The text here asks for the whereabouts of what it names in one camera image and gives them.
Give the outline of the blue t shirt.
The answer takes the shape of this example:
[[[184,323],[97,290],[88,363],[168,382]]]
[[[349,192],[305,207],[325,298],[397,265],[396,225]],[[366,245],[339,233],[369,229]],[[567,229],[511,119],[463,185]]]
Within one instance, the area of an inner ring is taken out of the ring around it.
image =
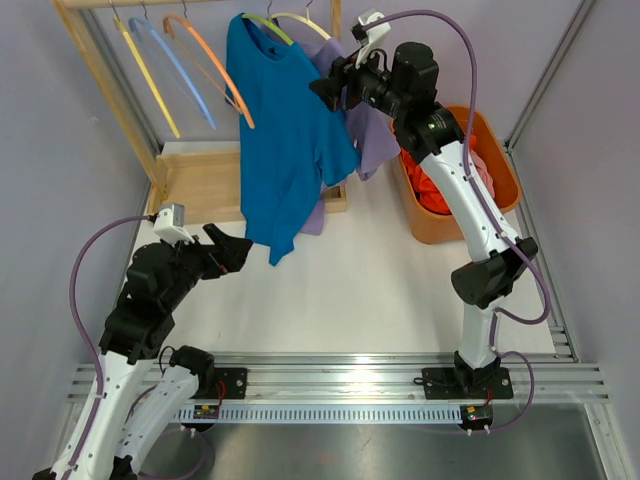
[[[277,265],[320,200],[342,183],[360,156],[342,113],[311,91],[320,75],[297,44],[272,40],[237,15],[227,32],[226,68],[254,124],[241,124],[241,213],[245,235]]]

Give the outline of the green hanger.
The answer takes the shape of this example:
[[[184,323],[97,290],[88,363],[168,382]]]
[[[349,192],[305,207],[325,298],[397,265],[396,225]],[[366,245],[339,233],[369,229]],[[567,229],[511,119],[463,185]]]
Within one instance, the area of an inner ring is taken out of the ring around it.
[[[287,46],[294,44],[294,40],[284,32],[270,17],[266,18],[257,14],[243,13],[241,15],[243,19],[252,20],[259,25],[266,27],[273,32],[278,38],[280,38]]]

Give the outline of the orange t shirt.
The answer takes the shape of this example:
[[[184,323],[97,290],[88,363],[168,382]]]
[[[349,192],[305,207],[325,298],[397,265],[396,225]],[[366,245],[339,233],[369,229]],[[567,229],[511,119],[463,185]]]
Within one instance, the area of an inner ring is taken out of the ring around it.
[[[411,154],[404,147],[400,148],[400,158],[418,203],[434,214],[450,215],[449,206],[435,183],[414,162]]]

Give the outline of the pink t shirt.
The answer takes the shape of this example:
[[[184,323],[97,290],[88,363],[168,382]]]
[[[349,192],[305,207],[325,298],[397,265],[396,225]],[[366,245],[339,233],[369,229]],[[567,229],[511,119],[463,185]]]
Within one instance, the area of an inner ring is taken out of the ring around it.
[[[483,181],[489,195],[492,199],[496,197],[494,180],[484,160],[474,151],[471,151],[471,158],[477,170],[477,173]]]

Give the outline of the light blue hanger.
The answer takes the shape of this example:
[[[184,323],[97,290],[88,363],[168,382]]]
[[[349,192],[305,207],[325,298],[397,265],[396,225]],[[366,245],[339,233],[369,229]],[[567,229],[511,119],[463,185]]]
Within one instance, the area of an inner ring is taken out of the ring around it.
[[[127,20],[126,27],[132,34],[133,40],[145,62],[153,61],[178,90],[197,108],[208,125],[215,130],[217,126],[214,117],[196,84],[164,37],[150,23],[146,14],[144,18],[130,17]]]

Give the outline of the yellow hanger with metal hook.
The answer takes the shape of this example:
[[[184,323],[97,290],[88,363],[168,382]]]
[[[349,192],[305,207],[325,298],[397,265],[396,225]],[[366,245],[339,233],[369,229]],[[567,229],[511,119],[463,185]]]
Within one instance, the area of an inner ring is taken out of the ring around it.
[[[114,13],[114,17],[113,17],[113,23],[114,26],[116,28],[116,30],[119,32],[119,34],[122,36],[129,52],[131,53],[140,73],[142,74],[147,87],[149,88],[151,94],[154,97],[154,100],[156,102],[156,105],[159,107],[167,125],[169,126],[171,132],[173,133],[174,137],[176,139],[180,139],[181,138],[181,134],[180,131],[175,123],[175,120],[173,118],[173,116],[171,115],[166,102],[162,96],[162,94],[160,93],[154,79],[153,76],[151,75],[148,66],[143,58],[143,56],[140,53],[140,50],[138,49],[135,41],[133,40],[132,34],[130,33],[130,31],[128,30],[128,28],[125,26],[124,22],[121,20],[114,4],[112,1],[109,2],[113,13]]]

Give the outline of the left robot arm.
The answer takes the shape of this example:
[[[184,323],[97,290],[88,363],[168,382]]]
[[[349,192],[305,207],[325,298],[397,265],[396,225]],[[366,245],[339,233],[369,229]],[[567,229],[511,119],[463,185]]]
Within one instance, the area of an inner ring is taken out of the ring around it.
[[[140,407],[136,394],[175,322],[173,313],[200,281],[240,271],[253,246],[214,224],[203,244],[182,229],[138,248],[105,330],[93,348],[95,378],[66,448],[37,479],[137,479],[151,448],[190,398],[221,390],[213,355],[174,351]]]

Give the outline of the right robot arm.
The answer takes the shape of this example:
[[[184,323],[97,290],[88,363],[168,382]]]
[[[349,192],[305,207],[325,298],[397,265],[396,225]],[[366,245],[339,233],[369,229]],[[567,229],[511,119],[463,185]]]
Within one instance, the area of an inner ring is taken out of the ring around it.
[[[437,102],[432,50],[405,42],[397,47],[390,70],[379,68],[379,58],[373,53],[359,62],[355,54],[339,56],[310,88],[332,111],[365,103],[391,117],[397,142],[443,195],[467,244],[470,262],[451,274],[464,304],[461,345],[452,366],[426,368],[418,381],[429,400],[511,399],[511,378],[494,345],[494,313],[538,246],[533,238],[520,238],[501,215],[477,174],[467,134]]]

